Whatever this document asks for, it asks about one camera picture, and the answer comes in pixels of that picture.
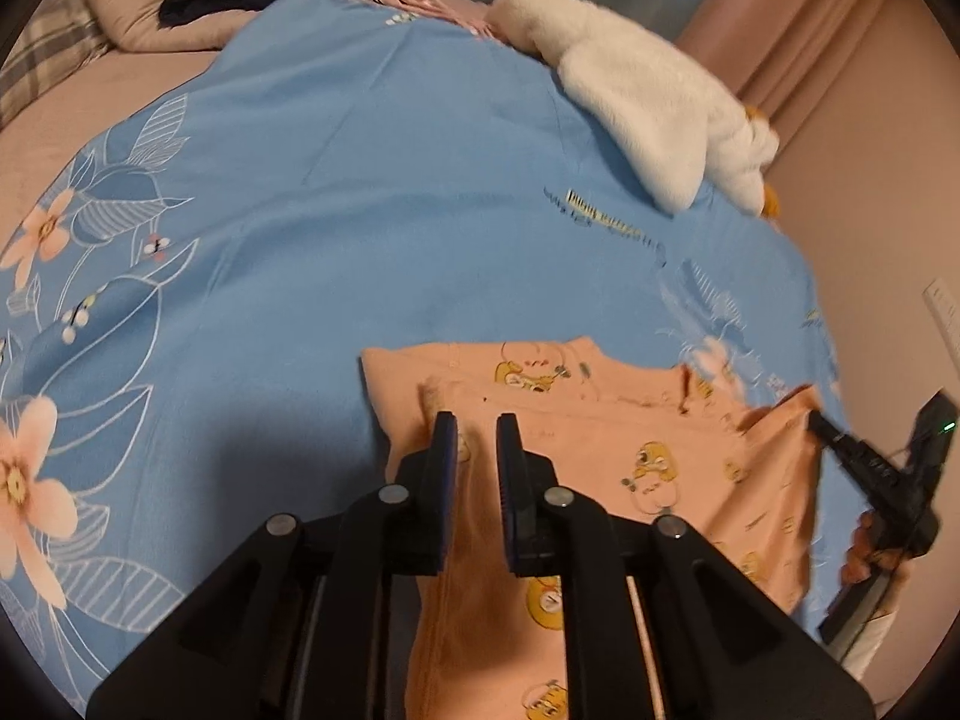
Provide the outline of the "person's right hand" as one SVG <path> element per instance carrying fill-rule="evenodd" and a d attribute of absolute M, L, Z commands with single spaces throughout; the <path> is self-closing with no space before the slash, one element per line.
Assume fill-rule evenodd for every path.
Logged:
<path fill-rule="evenodd" d="M 880 551 L 875 546 L 871 536 L 875 515 L 872 512 L 862 512 L 857 521 L 857 527 L 851 535 L 851 543 L 843 567 L 839 571 L 839 580 L 843 587 L 851 587 L 866 582 L 871 577 L 872 569 L 890 574 L 890 587 L 885 596 L 884 605 L 895 608 L 901 592 L 907 586 L 911 577 L 911 562 L 900 550 Z"/>

